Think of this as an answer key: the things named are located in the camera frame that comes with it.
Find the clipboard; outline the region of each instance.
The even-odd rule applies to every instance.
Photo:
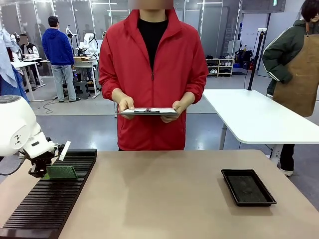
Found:
[[[176,116],[178,113],[173,108],[135,108],[124,110],[118,115],[125,116]]]

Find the person in brown apron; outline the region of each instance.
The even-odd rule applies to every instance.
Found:
[[[263,54],[267,73],[273,78],[267,95],[303,117],[313,114],[319,85],[319,0],[306,0],[303,20],[279,35]],[[281,171],[294,171],[294,144],[285,144]]]

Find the person in blue hoodie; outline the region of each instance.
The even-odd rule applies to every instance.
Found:
[[[79,101],[73,86],[72,66],[74,65],[72,48],[67,36],[59,30],[59,20],[56,16],[49,17],[50,28],[42,36],[44,53],[52,65],[56,92],[59,102],[64,102],[63,78],[69,92],[69,102]]]

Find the white stripe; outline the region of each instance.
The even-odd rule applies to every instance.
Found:
[[[281,37],[286,31],[288,31],[288,30],[289,30],[290,28],[292,28],[292,27],[294,27],[294,26],[291,26],[291,27],[287,28],[287,29],[284,30],[275,40],[273,40],[273,41],[265,48],[265,50],[264,50],[264,52],[263,52],[263,55],[265,54],[265,51],[266,51],[272,44],[274,44],[275,41],[278,40],[279,37]],[[265,71],[268,73],[268,75],[270,75],[274,80],[279,81],[279,79],[278,79],[273,73],[271,73],[270,71],[267,71],[265,65],[264,65],[264,68],[265,68]]]

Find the person's right hand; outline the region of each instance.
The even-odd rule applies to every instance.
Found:
[[[129,96],[123,97],[119,103],[119,112],[123,112],[124,110],[127,110],[127,109],[134,110],[134,101],[132,97],[129,97]],[[121,115],[121,116],[128,120],[131,120],[134,118],[134,116],[125,116],[125,115]]]

